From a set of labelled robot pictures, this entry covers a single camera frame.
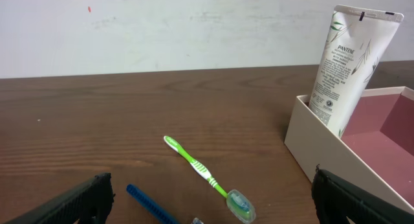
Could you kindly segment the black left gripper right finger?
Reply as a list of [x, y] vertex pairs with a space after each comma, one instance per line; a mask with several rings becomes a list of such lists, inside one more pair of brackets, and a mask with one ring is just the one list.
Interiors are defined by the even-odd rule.
[[321, 168], [311, 195], [320, 224], [413, 224], [413, 214]]

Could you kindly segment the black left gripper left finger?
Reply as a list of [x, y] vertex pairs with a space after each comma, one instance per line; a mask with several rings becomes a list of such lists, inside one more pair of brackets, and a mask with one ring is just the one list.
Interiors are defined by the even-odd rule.
[[111, 174], [102, 173], [7, 224], [105, 224], [114, 203]]

